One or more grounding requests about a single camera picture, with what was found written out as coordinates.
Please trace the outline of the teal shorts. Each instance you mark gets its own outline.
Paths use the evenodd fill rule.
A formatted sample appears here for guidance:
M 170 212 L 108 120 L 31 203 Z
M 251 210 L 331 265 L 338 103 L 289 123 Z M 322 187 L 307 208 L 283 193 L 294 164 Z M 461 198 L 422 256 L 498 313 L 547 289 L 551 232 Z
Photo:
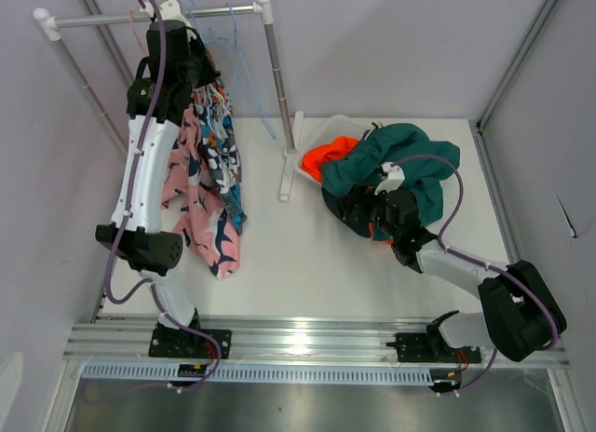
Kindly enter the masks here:
M 322 166 L 320 184 L 336 197 L 346 196 L 353 186 L 374 190 L 381 181 L 381 166 L 386 162 L 399 165 L 405 173 L 400 188 L 413 194 L 420 222 L 427 227 L 443 216 L 441 184 L 454 175 L 460 159 L 457 145 L 433 141 L 414 124 L 376 126 L 365 132 L 345 158 Z

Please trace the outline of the pink wire hanger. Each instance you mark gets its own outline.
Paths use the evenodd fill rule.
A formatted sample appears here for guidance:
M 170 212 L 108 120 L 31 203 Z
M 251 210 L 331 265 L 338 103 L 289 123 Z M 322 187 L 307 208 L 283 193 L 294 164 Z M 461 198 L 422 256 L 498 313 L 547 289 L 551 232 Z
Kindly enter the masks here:
M 142 38 L 140 37 L 140 35 L 136 29 L 134 15 L 133 15 L 132 10 L 129 11 L 129 28 L 131 29 L 131 32 L 135 38 L 136 44 L 137 44 L 138 48 L 140 49 L 141 53 L 143 54 L 143 56 L 146 56 L 148 54 L 148 48 L 145 45 L 145 43 L 142 41 Z

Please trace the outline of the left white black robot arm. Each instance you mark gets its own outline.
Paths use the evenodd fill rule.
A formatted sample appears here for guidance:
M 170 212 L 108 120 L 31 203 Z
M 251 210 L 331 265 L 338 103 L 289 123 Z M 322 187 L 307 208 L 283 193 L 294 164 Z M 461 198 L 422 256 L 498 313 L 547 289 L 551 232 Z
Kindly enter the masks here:
M 150 357 L 216 360 L 223 351 L 212 333 L 201 329 L 183 286 L 183 240 L 163 231 L 161 197 L 170 151 L 192 93 L 217 74 L 196 31 L 181 21 L 151 23 L 146 40 L 148 54 L 127 92 L 129 143 L 120 194 L 111 221 L 95 230 L 96 240 L 109 251 L 104 292 L 112 304 L 131 298 L 130 293 L 116 296 L 112 289 L 116 260 L 126 262 L 141 278 L 134 288 L 148 286 L 158 309 Z

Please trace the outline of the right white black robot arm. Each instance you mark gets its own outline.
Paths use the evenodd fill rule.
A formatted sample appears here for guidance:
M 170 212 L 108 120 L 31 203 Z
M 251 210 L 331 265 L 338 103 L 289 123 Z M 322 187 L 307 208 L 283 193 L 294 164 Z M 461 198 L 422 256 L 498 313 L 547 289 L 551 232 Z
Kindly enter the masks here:
M 360 236 L 387 236 L 397 261 L 417 274 L 440 278 L 475 296 L 481 311 L 458 310 L 426 326 L 425 348 L 443 361 L 457 350 L 492 347 L 520 362 L 556 344 L 567 320 L 537 268 L 525 260 L 492 264 L 452 248 L 420 221 L 412 192 L 375 193 L 354 187 L 347 196 L 324 197 L 328 209 Z

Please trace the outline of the blue wire hanger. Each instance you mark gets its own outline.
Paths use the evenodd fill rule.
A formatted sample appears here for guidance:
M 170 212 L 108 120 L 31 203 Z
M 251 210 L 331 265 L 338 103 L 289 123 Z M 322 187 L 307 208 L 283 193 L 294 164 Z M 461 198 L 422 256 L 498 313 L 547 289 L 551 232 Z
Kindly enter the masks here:
M 238 34 L 237 13 L 231 5 L 227 4 L 227 8 L 230 11 L 230 15 L 232 18 L 232 23 L 233 23 L 233 34 L 234 34 L 233 49 L 237 53 L 237 57 L 242 65 L 242 68 L 243 68 L 245 76 L 246 76 L 246 81 L 247 81 L 247 86 L 248 86 L 248 90 L 246 91 L 247 97 L 250 100 L 252 107 L 256 110 L 257 115 L 259 116 L 261 122 L 263 123 L 263 125 L 266 128 L 267 132 L 269 133 L 270 137 L 273 140 L 275 140 L 277 138 L 277 133 L 275 132 L 275 129 L 271 125 L 269 118 L 264 113 L 264 109 L 262 106 L 262 102 L 261 102 L 259 93 L 254 85 L 253 80 L 252 80 L 251 71 L 250 71 L 249 65 L 247 63 L 246 57 L 244 55 L 244 50 L 240 43 L 239 34 Z
M 213 63 L 222 74 L 222 80 L 233 98 L 247 99 L 249 89 L 246 82 L 246 68 L 244 54 L 237 33 L 237 19 L 231 14 L 232 33 L 225 34 L 210 26 L 207 22 L 200 22 L 198 17 L 192 16 L 191 23 L 198 31 L 205 47 L 209 50 Z

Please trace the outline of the black shorts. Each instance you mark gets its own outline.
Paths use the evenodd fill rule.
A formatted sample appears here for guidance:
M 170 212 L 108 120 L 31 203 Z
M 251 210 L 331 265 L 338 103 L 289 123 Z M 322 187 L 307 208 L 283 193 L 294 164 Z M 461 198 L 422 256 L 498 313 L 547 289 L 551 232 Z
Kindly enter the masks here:
M 367 221 L 359 221 L 355 214 L 352 214 L 352 207 L 347 207 L 341 198 L 332 195 L 330 192 L 321 189 L 323 201 L 327 209 L 337 218 L 343 225 L 348 227 L 352 232 L 364 238 L 372 238 L 370 223 Z

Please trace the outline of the blue patterned shorts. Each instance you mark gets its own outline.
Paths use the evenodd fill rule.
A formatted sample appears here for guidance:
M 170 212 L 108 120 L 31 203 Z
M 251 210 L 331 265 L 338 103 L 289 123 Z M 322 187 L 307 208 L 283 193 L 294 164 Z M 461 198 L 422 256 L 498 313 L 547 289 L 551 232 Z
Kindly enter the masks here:
M 193 104 L 199 124 L 198 147 L 206 159 L 215 193 L 223 202 L 237 233 L 243 233 L 247 214 L 241 197 L 242 168 L 233 126 L 233 108 L 224 81 L 196 88 Z

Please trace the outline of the orange shorts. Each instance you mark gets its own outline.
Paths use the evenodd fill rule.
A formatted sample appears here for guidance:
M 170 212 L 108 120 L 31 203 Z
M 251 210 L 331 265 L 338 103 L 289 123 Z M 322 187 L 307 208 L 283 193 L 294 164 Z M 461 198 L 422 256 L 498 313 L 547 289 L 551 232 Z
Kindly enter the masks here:
M 300 170 L 304 171 L 315 182 L 322 182 L 323 165 L 343 159 L 359 142 L 356 138 L 340 136 L 332 142 L 323 143 L 308 150 L 300 161 Z

